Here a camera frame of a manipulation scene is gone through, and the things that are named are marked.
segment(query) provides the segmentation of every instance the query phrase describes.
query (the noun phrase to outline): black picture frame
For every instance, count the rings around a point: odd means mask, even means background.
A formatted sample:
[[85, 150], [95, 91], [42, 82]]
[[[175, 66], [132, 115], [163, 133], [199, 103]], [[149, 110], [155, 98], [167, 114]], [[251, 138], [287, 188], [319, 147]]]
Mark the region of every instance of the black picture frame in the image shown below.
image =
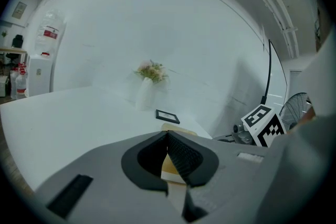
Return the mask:
[[[168, 115], [171, 115], [171, 116], [174, 116], [175, 120], [162, 117], [162, 116], [159, 115], [159, 112], [164, 113], [164, 114], [168, 114]], [[172, 122], [172, 123], [176, 123], [176, 124], [180, 124], [180, 121], [179, 121], [178, 117], [175, 114], [172, 114], [172, 113], [169, 113], [169, 112], [165, 112], [165, 111], [162, 111], [162, 110], [158, 110], [158, 109], [156, 110], [156, 119], [162, 120], [162, 121], [168, 121], [168, 122]]]

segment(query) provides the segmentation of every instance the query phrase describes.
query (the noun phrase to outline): red label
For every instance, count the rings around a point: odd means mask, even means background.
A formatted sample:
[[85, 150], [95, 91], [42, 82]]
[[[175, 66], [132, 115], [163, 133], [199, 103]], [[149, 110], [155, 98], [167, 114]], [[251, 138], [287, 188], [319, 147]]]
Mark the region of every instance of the red label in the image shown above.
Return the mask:
[[17, 93], [20, 94], [20, 95], [25, 94], [25, 90], [26, 89], [16, 89]]
[[46, 37], [54, 38], [54, 39], [57, 38], [57, 34], [51, 32], [51, 31], [48, 31], [48, 30], [44, 30], [44, 34], [43, 35], [46, 36]]

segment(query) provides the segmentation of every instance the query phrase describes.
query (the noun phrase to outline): black rectangular slot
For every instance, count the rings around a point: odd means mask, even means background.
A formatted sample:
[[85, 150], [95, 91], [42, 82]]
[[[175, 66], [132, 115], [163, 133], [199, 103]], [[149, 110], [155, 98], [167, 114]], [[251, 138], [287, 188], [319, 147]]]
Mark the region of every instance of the black rectangular slot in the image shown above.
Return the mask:
[[70, 213], [85, 190], [91, 184], [93, 178], [85, 175], [77, 175], [47, 206], [53, 213], [62, 218]]

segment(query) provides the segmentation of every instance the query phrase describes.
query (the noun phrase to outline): floor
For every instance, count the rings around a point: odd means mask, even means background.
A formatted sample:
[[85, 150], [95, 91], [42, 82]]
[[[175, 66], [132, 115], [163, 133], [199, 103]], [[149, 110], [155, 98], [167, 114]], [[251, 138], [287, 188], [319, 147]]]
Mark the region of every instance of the floor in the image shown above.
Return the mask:
[[[12, 99], [10, 96], [0, 98], [0, 104], [11, 102]], [[8, 179], [16, 185], [19, 189], [22, 189], [28, 195], [32, 195], [34, 192], [27, 185], [24, 178], [22, 177], [19, 169], [17, 168], [13, 157], [9, 151], [9, 148], [6, 143], [6, 138], [4, 131], [2, 129], [2, 123], [0, 119], [0, 163], [3, 170], [7, 173]]]

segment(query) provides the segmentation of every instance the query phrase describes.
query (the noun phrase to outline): white vase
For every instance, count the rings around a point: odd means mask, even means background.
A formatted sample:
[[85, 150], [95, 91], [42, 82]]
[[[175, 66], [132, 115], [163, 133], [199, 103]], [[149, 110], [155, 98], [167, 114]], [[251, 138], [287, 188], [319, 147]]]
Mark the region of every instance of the white vase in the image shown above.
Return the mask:
[[135, 108], [137, 110], [144, 110], [149, 105], [150, 98], [152, 96], [153, 80], [150, 78], [144, 78], [140, 89], [136, 95]]

